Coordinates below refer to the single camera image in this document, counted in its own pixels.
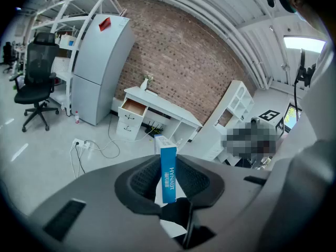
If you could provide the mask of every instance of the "red sticker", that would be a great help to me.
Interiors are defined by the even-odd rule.
[[[107,27],[110,27],[110,26],[111,26],[111,19],[110,19],[110,17],[108,17],[99,24],[99,29],[100,29],[100,31],[103,31]]]

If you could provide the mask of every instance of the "white refrigerator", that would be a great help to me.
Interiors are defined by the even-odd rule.
[[[111,26],[99,24],[110,18]],[[111,110],[121,70],[135,42],[129,19],[97,14],[79,49],[71,89],[71,111],[92,125]]]

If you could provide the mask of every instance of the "black office chair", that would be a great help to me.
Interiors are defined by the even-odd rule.
[[[17,57],[15,57],[15,55],[13,55],[13,50],[12,48],[14,48],[14,46],[11,45],[10,42],[6,42],[6,45],[3,47],[4,50],[4,64],[9,65],[8,68],[6,68],[3,73],[5,73],[5,71],[7,71],[7,73],[9,72],[10,69],[13,68],[13,62],[15,62],[17,60]]]
[[[51,73],[51,66],[54,58],[57,55],[59,46],[55,44],[55,35],[51,33],[39,33],[33,43],[28,45],[27,49],[27,69],[25,75],[25,85],[19,89],[17,78],[20,74],[12,76],[9,80],[15,80],[17,94],[14,98],[16,103],[34,104],[34,108],[26,109],[27,112],[33,112],[23,124],[22,131],[26,131],[26,125],[33,117],[39,115],[46,125],[46,131],[49,131],[49,126],[44,119],[42,112],[55,111],[58,114],[58,108],[46,107],[44,101],[49,98],[54,91],[56,74]]]

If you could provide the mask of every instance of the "light fixture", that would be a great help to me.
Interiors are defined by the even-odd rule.
[[[321,53],[326,43],[323,40],[309,37],[284,36],[283,39],[287,48],[304,49],[315,53]]]

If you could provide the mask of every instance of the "blue and white box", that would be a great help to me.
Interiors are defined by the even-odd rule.
[[[161,160],[162,201],[165,204],[175,203],[177,146],[160,134],[155,135],[154,139],[155,154],[159,154]]]

